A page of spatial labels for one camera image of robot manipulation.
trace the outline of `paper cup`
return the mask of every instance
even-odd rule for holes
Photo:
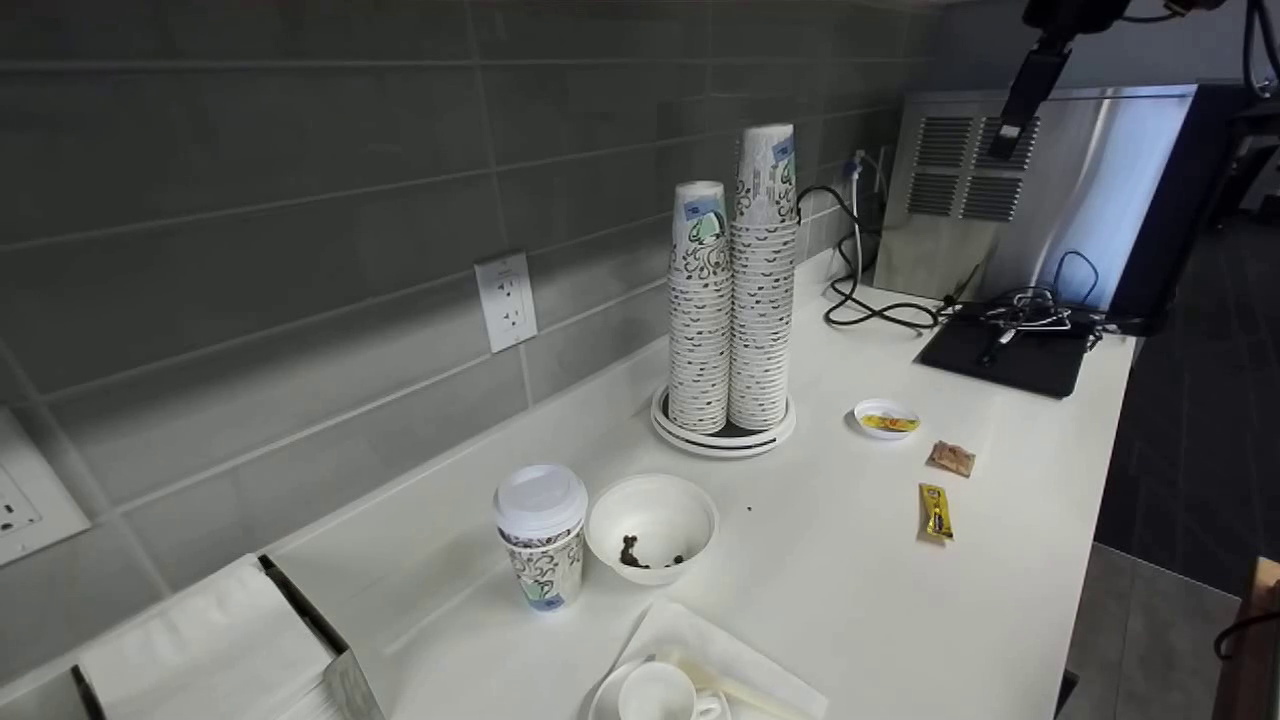
[[[520,595],[535,613],[563,607],[584,583],[589,489],[563,465],[530,465],[491,491],[497,537]]]
[[[799,223],[796,207],[796,131],[764,124],[743,131],[738,226]]]
[[[738,230],[728,421],[767,432],[787,416],[796,226]]]
[[[728,422],[734,264],[724,185],[678,186],[669,421],[689,432]]]

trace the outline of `floor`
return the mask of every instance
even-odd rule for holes
[[[1101,538],[1201,583],[1280,554],[1280,226],[1203,236],[1120,416]]]
[[[1107,543],[1093,548],[1059,720],[1209,720],[1218,633],[1237,595],[1171,577]]]

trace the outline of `small packet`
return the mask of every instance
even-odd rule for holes
[[[934,444],[926,465],[940,467],[940,472],[953,472],[953,474],[964,474],[964,481],[971,474],[971,451],[962,448],[962,444]]]
[[[949,491],[922,485],[922,538],[949,543],[956,538]]]

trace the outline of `white plate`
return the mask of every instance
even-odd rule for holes
[[[913,412],[913,409],[901,404],[901,401],[861,401],[848,416],[854,416],[854,427],[858,427],[861,436],[867,436],[867,438],[909,438],[909,436],[922,432],[922,412]],[[885,427],[867,422],[867,416],[901,416],[901,421],[913,421],[918,427],[909,427],[909,432],[885,432]]]
[[[712,458],[743,458],[743,456],[764,456],[773,448],[780,448],[785,438],[793,438],[796,432],[796,409],[787,404],[787,416],[767,427],[767,432],[724,432],[724,436],[709,436],[709,432],[689,432],[679,422],[669,421],[666,412],[669,391],[658,391],[647,404],[647,422],[660,438],[669,438],[674,448],[689,451],[689,456],[712,456]]]

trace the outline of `stack of paper cups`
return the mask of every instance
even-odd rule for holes
[[[734,332],[724,185],[695,178],[678,186],[674,244],[669,421],[689,432],[720,432],[728,422]]]
[[[738,210],[738,332],[728,421],[767,432],[787,412],[787,335],[796,275],[796,131],[749,126]]]

